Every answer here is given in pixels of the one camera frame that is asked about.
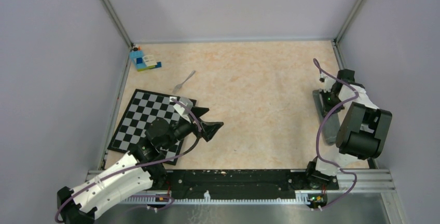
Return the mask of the silver fork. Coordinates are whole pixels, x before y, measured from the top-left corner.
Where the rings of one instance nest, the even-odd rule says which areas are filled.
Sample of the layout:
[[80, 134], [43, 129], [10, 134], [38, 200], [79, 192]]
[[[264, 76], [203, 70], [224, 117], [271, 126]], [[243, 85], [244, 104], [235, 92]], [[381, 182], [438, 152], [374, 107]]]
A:
[[172, 93], [173, 94], [176, 94], [182, 87], [183, 87], [183, 85], [194, 75], [196, 73], [196, 71], [195, 70], [193, 70], [186, 78], [185, 78], [185, 80], [184, 81], [182, 81], [181, 83], [179, 83], [179, 84], [177, 84], [174, 88], [173, 88], [173, 90], [172, 90]]

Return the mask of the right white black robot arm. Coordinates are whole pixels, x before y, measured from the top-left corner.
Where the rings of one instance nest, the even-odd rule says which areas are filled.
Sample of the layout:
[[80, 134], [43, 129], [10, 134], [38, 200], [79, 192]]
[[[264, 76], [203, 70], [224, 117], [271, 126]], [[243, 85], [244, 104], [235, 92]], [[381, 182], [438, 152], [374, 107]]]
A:
[[368, 97], [365, 87], [355, 82], [355, 72], [342, 69], [337, 76], [320, 71], [319, 90], [323, 117], [317, 137], [326, 122], [341, 110], [347, 112], [335, 136], [332, 148], [325, 155], [317, 153], [308, 163], [305, 184], [322, 189], [336, 181], [337, 172], [360, 160], [377, 158], [383, 151], [392, 121], [392, 113], [381, 109]]

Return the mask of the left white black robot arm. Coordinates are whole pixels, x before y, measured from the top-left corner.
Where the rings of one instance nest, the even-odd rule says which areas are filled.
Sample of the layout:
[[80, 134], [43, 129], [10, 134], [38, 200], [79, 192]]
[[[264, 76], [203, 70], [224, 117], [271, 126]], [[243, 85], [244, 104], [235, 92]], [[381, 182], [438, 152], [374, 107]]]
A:
[[106, 211], [142, 190], [161, 189], [167, 181], [163, 148], [170, 148], [189, 134], [196, 137], [182, 157], [191, 152], [200, 139], [210, 141], [223, 122], [207, 122], [201, 116], [205, 107], [184, 106], [177, 102], [186, 117], [175, 123], [156, 118], [146, 125], [145, 136], [108, 169], [74, 188], [63, 187], [57, 192], [56, 223], [94, 223]]

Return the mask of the grey cloth napkin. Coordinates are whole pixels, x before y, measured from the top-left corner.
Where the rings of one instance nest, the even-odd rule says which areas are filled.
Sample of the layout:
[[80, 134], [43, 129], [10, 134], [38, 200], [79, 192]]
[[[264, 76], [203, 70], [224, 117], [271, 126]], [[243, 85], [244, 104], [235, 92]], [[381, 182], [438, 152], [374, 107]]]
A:
[[[322, 123], [325, 115], [322, 113], [323, 108], [322, 108], [319, 90], [313, 90], [312, 96], [317, 110], [319, 122]], [[329, 119], [325, 122], [322, 130], [322, 138], [327, 145], [331, 146], [336, 143], [336, 137], [339, 128], [340, 128], [339, 117], [337, 114], [332, 114], [329, 117]]]

